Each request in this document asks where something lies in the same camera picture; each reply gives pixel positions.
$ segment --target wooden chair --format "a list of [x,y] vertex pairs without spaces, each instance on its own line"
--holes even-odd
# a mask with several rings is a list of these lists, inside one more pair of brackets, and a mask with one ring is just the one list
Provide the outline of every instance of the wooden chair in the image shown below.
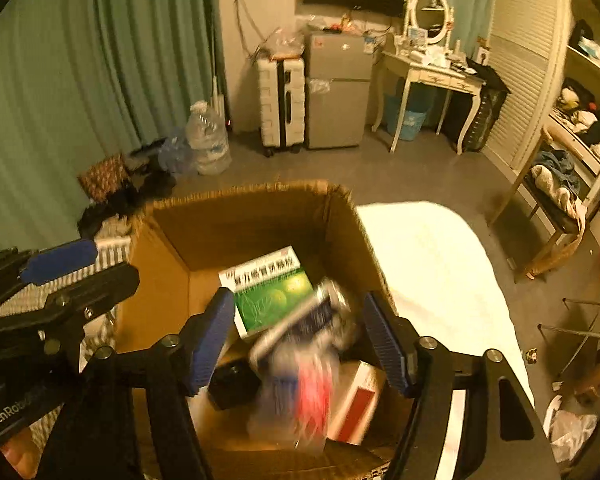
[[[549,254],[554,246],[558,243],[558,240],[562,235],[577,235],[579,232],[578,223],[573,218],[568,216],[567,213],[562,211],[562,209],[560,209],[557,205],[555,205],[551,198],[549,198],[544,192],[536,187],[534,179],[530,173],[531,167],[533,166],[536,158],[536,154],[538,151],[540,151],[543,145],[548,145],[547,149],[563,148],[570,152],[571,155],[576,158],[576,160],[580,161],[582,163],[581,166],[586,167],[587,169],[589,169],[590,166],[594,167],[594,169],[591,170],[593,180],[589,180],[588,182],[590,185],[590,191],[587,193],[584,200],[582,200],[583,204],[587,206],[587,228],[589,227],[589,220],[598,211],[598,205],[600,204],[600,161],[595,159],[591,150],[584,145],[584,143],[575,134],[562,126],[557,120],[552,120],[550,117],[548,122],[540,128],[540,136],[538,137],[538,141],[536,142],[536,145],[520,170],[520,173],[513,183],[513,186],[511,186],[509,191],[504,196],[499,208],[496,209],[496,211],[487,221],[487,225],[489,227],[493,226],[509,202],[511,202],[513,197],[516,195],[518,188],[522,184],[536,201],[536,205],[534,206],[528,218],[531,219],[533,215],[536,214],[538,209],[541,208],[554,228],[554,233],[540,249],[538,254],[536,254],[536,256],[534,256],[531,261],[522,269],[519,269],[515,272],[515,282],[526,276],[526,274],[532,269],[533,266],[535,266],[536,263],[538,263],[538,261],[547,256],[547,254]],[[597,166],[591,163],[591,161],[594,159],[597,161]]]

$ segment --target louvered closet door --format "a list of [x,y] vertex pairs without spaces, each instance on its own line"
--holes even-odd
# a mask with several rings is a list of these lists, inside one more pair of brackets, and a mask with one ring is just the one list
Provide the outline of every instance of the louvered closet door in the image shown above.
[[548,113],[569,0],[495,0],[490,65],[511,90],[488,147],[517,170]]

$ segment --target gray floor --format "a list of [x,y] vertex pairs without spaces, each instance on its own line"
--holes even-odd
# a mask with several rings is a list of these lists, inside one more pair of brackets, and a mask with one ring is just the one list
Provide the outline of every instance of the gray floor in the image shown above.
[[[443,136],[423,131],[413,142],[400,142],[389,154],[386,133],[368,132],[358,148],[262,155],[257,134],[233,136],[233,163],[219,176],[192,176],[177,186],[177,195],[192,191],[221,189],[242,184],[325,178],[352,190],[358,204],[427,200],[453,209],[471,226],[493,264],[496,278],[509,305],[520,348],[538,348],[538,362],[528,365],[536,411],[542,417],[555,395],[554,377],[581,339],[537,329],[538,323],[583,330],[595,307],[566,309],[562,298],[600,301],[600,249],[587,232],[576,254],[545,278],[515,284],[507,258],[525,263],[539,248],[539,235],[524,215],[523,200],[514,202],[497,222],[487,227],[485,215],[492,211],[509,183],[480,153],[461,156],[451,150]],[[566,374],[562,393],[569,395],[574,378],[592,365],[595,343],[588,343]],[[592,411],[576,402],[567,404],[573,411]]]

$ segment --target bed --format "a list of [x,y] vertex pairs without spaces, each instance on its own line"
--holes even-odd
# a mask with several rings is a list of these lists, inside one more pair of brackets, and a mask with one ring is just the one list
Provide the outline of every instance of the bed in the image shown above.
[[[509,309],[480,240],[455,212],[429,202],[360,206],[378,262],[400,316],[449,350],[506,357],[534,403]],[[454,392],[436,480],[453,476],[464,392]]]

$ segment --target white suitcase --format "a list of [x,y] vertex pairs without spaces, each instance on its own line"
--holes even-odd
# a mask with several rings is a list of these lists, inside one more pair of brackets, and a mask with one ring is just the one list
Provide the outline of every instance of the white suitcase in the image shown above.
[[304,60],[258,60],[260,131],[265,155],[298,152],[304,142]]

